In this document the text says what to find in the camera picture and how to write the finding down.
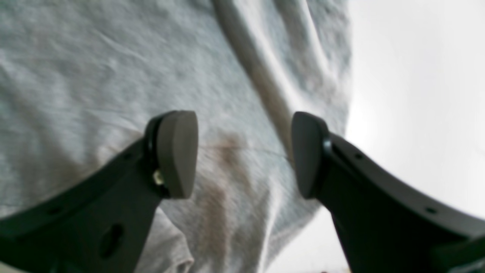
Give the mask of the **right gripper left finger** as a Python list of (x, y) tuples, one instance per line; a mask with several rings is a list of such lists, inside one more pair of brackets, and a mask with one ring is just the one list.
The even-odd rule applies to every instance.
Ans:
[(1, 262), (29, 273), (132, 273), (164, 199), (194, 188), (194, 111), (152, 118), (144, 137), (89, 178), (1, 220)]

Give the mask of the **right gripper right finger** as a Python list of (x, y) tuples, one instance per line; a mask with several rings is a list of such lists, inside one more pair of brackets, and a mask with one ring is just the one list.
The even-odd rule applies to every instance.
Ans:
[(298, 189), (331, 214), (353, 273), (483, 273), (484, 220), (385, 171), (325, 121), (291, 122)]

